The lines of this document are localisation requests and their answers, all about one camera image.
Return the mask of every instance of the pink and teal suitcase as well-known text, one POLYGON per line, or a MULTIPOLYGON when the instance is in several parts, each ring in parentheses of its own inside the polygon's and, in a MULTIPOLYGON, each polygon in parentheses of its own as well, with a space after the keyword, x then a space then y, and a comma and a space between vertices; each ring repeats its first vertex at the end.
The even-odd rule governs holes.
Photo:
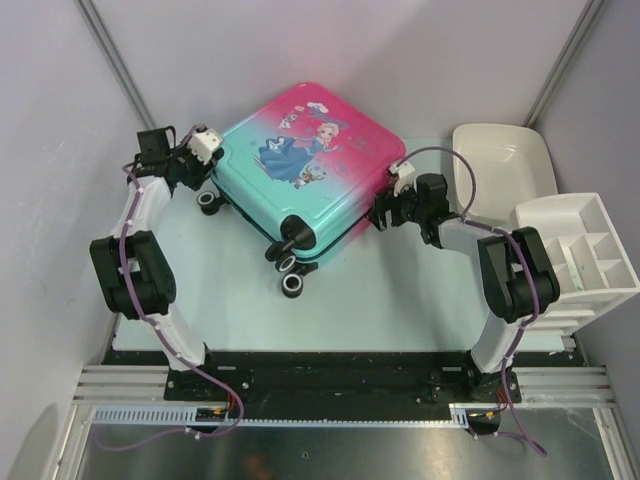
MULTIPOLYGON (((397 136, 315 83, 294 87, 223 138, 213 183, 270 240, 265 256, 285 274, 289 297, 366 228, 389 165, 405 154, 397 136)), ((199 196, 203 212, 217 210, 211 199, 199 196)))

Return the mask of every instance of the white compartment organizer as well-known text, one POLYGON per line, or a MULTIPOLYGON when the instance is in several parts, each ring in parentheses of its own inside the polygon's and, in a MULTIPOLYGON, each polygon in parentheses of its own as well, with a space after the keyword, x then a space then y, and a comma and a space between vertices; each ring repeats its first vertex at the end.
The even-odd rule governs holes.
POLYGON ((560 283, 560 299, 531 326, 536 333, 570 335, 640 291, 598 194, 524 202, 513 210, 512 221, 540 232, 560 283))

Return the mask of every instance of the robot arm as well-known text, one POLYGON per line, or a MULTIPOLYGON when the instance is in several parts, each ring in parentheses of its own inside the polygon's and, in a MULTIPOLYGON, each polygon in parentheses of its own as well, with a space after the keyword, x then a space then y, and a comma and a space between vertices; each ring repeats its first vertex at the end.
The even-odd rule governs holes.
MULTIPOLYGON (((109 309, 130 320, 139 319, 125 285, 118 254, 119 239, 125 222, 128 224, 125 249, 132 281, 142 310, 155 327, 147 322, 145 325, 150 330, 160 329, 171 349, 197 366, 204 362, 206 348, 173 303, 175 279, 153 232, 179 183, 198 190, 208 178, 222 157, 222 138, 214 130, 197 126, 179 145, 171 148, 167 131, 175 135, 173 127, 138 134, 140 153, 135 157, 131 173, 138 179, 139 187, 129 183, 129 197, 120 220, 111 236, 91 243, 90 253, 109 309), (136 196, 131 216, 129 212, 136 196)), ((163 350, 172 369, 187 368, 164 343, 163 350)))
MULTIPOLYGON (((534 312, 532 291, 522 265, 507 238, 460 221, 449 211, 447 183, 442 175, 424 174, 413 179, 412 167, 390 169, 395 182, 378 194, 369 220, 385 230, 388 225, 417 223, 425 244, 461 252, 474 261, 482 275, 485 300, 491 311, 480 339, 468 352, 469 377, 479 386, 495 381, 503 359, 511 362, 511 346, 534 312)), ((524 255, 536 287, 539 312, 560 295, 558 280, 538 232, 530 227, 511 237, 524 255)))

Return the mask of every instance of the caster wheel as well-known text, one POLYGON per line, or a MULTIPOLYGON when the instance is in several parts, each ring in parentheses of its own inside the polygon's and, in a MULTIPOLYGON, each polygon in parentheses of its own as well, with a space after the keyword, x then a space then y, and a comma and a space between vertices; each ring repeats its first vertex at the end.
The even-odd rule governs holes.
POLYGON ((264 258, 267 262, 275 262, 282 255, 282 242, 272 243, 267 251, 264 252, 264 258))
POLYGON ((288 273, 282 279, 282 293, 288 298, 299 297, 304 283, 297 273, 288 273))
POLYGON ((288 272, 295 265, 297 259, 298 258, 296 257, 295 253, 284 252, 276 260, 276 270, 278 270, 280 273, 288 272))
POLYGON ((215 215, 220 210, 220 202, 216 202, 213 192, 202 192, 198 195, 197 202, 200 210, 205 215, 215 215))
POLYGON ((199 207, 207 207, 211 205, 215 199, 216 196, 213 194, 213 192, 202 192, 200 195, 198 195, 196 201, 198 202, 199 207))

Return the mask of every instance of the gray wall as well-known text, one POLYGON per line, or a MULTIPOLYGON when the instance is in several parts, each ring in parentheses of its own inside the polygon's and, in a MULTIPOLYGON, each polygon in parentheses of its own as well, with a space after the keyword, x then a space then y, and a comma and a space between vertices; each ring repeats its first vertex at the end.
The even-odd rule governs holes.
POLYGON ((139 125, 72 1, 2 2, 0 44, 0 478, 26 480, 105 339, 88 246, 123 207, 139 125))
POLYGON ((522 123, 586 0, 95 0, 159 125, 316 81, 404 138, 522 123))
MULTIPOLYGON (((598 192, 640 270, 640 2, 611 2, 566 83, 543 117, 560 188, 598 192)), ((640 296, 581 334, 596 364, 606 364, 640 451, 640 296)))

